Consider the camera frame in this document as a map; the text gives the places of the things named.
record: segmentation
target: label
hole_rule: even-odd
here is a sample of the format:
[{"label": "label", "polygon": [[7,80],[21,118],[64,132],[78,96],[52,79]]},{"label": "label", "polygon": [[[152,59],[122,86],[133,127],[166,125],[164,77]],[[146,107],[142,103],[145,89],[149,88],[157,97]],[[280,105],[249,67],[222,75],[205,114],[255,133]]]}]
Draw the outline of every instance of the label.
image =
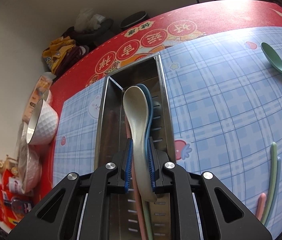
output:
[{"label": "label", "polygon": [[21,182],[16,178],[9,178],[9,191],[12,193],[23,195],[21,191]]}]

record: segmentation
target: blue plaid tablecloth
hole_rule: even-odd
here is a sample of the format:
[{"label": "blue plaid tablecloth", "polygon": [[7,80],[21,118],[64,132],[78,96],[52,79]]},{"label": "blue plaid tablecloth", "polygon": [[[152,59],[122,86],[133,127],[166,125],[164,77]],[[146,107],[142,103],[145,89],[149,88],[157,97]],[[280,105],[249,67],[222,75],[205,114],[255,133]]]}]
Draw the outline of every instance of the blue plaid tablecloth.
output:
[{"label": "blue plaid tablecloth", "polygon": [[[268,193],[273,141],[282,159],[282,74],[270,66],[261,42],[282,58],[282,27],[218,33],[160,52],[177,163],[194,173],[213,172],[253,213],[259,195]],[[54,185],[71,171],[93,171],[97,120],[89,106],[103,82],[64,103]],[[268,229],[273,238],[282,231],[282,168]]]}]

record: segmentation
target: stainless steel utensil holder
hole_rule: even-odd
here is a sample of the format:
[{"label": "stainless steel utensil holder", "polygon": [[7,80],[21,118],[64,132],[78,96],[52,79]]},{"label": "stainless steel utensil holder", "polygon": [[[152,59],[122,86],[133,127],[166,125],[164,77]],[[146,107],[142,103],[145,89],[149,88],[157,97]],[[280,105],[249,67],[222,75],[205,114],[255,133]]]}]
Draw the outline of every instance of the stainless steel utensil holder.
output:
[{"label": "stainless steel utensil holder", "polygon": [[[150,136],[154,147],[168,153],[175,162],[175,149],[170,107],[159,53],[142,58],[105,77],[103,87],[94,168],[112,159],[112,154],[124,149],[127,141],[123,94],[130,86],[142,83],[149,89],[154,105]],[[169,194],[158,196],[149,204],[153,239],[170,240]],[[141,239],[133,187],[126,195],[113,195],[110,206],[110,240]]]}]

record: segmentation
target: ceramic bowl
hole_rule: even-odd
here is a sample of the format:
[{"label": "ceramic bowl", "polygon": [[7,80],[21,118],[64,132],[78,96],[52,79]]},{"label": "ceramic bowl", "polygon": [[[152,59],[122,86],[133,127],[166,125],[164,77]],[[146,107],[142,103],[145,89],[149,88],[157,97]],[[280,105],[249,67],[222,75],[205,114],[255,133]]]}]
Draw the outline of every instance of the ceramic bowl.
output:
[{"label": "ceramic bowl", "polygon": [[58,114],[43,99],[33,109],[29,120],[26,141],[30,145],[49,144],[57,131]]},{"label": "ceramic bowl", "polygon": [[49,105],[52,103],[52,93],[49,89],[47,89],[41,96],[41,99],[46,101]]}]

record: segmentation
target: green spoon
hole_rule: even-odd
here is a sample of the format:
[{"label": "green spoon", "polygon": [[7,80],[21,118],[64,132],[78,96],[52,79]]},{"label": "green spoon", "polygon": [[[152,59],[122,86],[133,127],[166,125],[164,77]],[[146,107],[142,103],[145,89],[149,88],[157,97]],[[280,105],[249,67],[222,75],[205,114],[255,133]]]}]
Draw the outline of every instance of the green spoon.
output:
[{"label": "green spoon", "polygon": [[271,65],[282,73],[282,59],[280,56],[276,53],[276,51],[267,43],[262,42],[261,43],[261,49],[265,55],[265,57],[268,59],[268,61],[271,63]]}]

